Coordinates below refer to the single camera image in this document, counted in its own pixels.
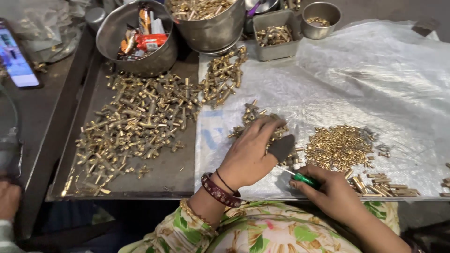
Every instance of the white plastic sheet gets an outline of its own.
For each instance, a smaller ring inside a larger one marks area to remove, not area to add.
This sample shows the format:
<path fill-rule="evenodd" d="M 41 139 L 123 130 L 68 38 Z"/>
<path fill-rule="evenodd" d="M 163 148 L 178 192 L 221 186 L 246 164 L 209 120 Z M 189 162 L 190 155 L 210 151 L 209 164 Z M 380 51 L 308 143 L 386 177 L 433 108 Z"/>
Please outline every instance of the white plastic sheet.
<path fill-rule="evenodd" d="M 198 117 L 195 189 L 231 146 L 227 135 L 242 125 L 244 103 L 257 99 L 260 108 L 287 120 L 297 146 L 308 143 L 314 127 L 368 126 L 380 134 L 376 144 L 392 147 L 390 158 L 376 155 L 369 172 L 385 172 L 393 184 L 418 189 L 422 196 L 413 201 L 439 199 L 446 192 L 442 179 L 450 176 L 445 166 L 450 160 L 450 44 L 423 38 L 411 27 L 360 22 L 323 40 L 302 39 L 296 56 L 270 62 L 255 60 L 256 44 L 246 42 L 250 59 L 242 65 L 241 88 L 225 105 L 204 107 Z M 209 60 L 200 56 L 199 80 Z M 353 168 L 355 174 L 365 170 Z M 290 189 L 289 178 L 275 168 L 240 192 L 245 199 L 302 197 Z"/>

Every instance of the screwdriver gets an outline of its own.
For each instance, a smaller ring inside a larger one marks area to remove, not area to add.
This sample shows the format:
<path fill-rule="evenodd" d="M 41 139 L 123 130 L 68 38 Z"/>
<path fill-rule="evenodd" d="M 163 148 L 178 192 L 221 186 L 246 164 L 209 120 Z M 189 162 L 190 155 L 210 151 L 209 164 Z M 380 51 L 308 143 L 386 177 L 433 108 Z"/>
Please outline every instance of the screwdriver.
<path fill-rule="evenodd" d="M 294 175 L 294 180 L 297 180 L 297 181 L 300 181 L 300 182 L 304 182 L 304 183 L 306 183 L 307 185 L 311 186 L 312 188 L 314 188 L 316 190 L 319 190 L 320 187 L 322 186 L 316 179 L 314 179 L 312 177 L 305 176 L 305 175 L 302 175 L 300 173 L 291 172 L 291 171 L 289 171 L 289 170 L 287 170 L 287 169 L 285 169 L 285 168 L 283 168 L 281 166 L 278 166 L 278 165 L 275 165 L 275 167 L 277 167 L 279 169 L 282 169 L 282 170 L 284 170 L 286 172 L 291 173 L 292 175 Z"/>

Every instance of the person's hand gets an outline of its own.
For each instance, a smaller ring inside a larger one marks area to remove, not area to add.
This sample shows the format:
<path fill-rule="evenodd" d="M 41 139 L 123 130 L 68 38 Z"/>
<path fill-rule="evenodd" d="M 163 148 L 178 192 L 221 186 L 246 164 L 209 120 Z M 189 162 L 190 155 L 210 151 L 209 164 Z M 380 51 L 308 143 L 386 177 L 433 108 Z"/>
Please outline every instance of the person's hand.
<path fill-rule="evenodd" d="M 8 181 L 0 181 L 0 220 L 12 221 L 19 208 L 21 190 Z"/>
<path fill-rule="evenodd" d="M 275 129 L 284 124 L 284 120 L 261 117 L 231 145 L 217 169 L 230 188 L 236 191 L 242 186 L 253 185 L 274 168 L 278 160 L 272 154 L 266 154 L 266 147 Z"/>
<path fill-rule="evenodd" d="M 368 213 L 342 173 L 325 170 L 311 164 L 300 168 L 297 172 L 315 178 L 322 184 L 321 188 L 317 191 L 296 180 L 290 180 L 289 185 L 299 189 L 334 220 L 348 226 L 357 217 Z"/>

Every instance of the green floral fabric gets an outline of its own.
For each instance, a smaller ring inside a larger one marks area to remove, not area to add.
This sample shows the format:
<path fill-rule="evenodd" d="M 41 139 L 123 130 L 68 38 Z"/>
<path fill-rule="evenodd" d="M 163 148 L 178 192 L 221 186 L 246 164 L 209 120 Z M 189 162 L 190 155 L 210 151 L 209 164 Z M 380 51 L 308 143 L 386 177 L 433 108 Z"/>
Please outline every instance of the green floral fabric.
<path fill-rule="evenodd" d="M 400 233 L 396 202 L 365 202 L 364 206 Z M 280 201 L 228 208 L 217 231 L 215 236 L 198 217 L 178 208 L 153 233 L 119 253 L 360 253 L 324 220 Z"/>

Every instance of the woman's left hand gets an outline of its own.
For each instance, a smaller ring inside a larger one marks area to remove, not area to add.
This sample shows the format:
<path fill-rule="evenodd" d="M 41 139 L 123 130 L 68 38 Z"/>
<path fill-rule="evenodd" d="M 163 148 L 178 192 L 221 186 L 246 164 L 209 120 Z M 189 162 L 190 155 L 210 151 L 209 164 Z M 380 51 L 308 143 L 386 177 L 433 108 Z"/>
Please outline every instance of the woman's left hand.
<path fill-rule="evenodd" d="M 217 169 L 230 188 L 253 185 L 273 169 L 278 160 L 266 154 L 267 143 L 275 129 L 285 124 L 284 120 L 261 117 L 233 143 Z"/>

